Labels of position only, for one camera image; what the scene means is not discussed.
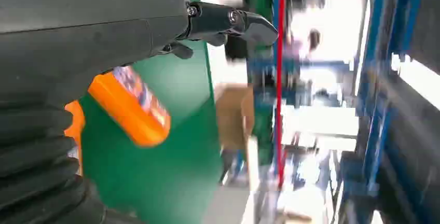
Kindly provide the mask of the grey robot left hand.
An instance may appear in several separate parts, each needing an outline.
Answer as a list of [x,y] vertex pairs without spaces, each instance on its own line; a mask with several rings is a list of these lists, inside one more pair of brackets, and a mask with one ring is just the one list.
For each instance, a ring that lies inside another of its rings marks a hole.
[[1,107],[64,105],[114,67],[227,35],[278,38],[258,14],[191,0],[1,0]]

